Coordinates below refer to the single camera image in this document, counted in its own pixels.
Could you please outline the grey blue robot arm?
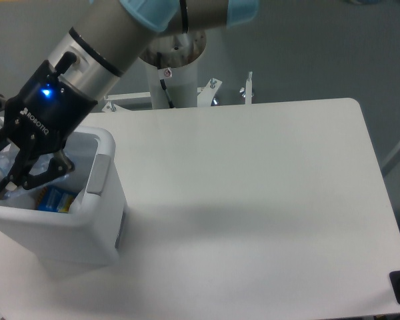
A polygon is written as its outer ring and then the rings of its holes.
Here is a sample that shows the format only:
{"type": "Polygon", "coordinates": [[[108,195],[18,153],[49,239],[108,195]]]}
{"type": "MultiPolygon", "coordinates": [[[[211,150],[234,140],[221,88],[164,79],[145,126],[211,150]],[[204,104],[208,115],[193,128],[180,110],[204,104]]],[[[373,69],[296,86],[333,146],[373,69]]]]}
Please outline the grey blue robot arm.
{"type": "Polygon", "coordinates": [[[156,38],[251,21],[258,1],[94,1],[16,96],[0,96],[0,151],[18,148],[0,179],[30,190],[74,169],[74,132],[156,38]]]}

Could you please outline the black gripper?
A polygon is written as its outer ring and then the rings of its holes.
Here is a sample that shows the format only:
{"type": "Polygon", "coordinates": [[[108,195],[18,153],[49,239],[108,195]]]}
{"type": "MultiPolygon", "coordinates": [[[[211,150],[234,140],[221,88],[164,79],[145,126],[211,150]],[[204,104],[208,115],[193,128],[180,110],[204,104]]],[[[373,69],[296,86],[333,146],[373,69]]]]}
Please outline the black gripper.
{"type": "Polygon", "coordinates": [[[60,149],[97,101],[59,77],[73,62],[62,59],[53,67],[45,60],[16,96],[0,94],[0,199],[74,171],[60,149]]]}

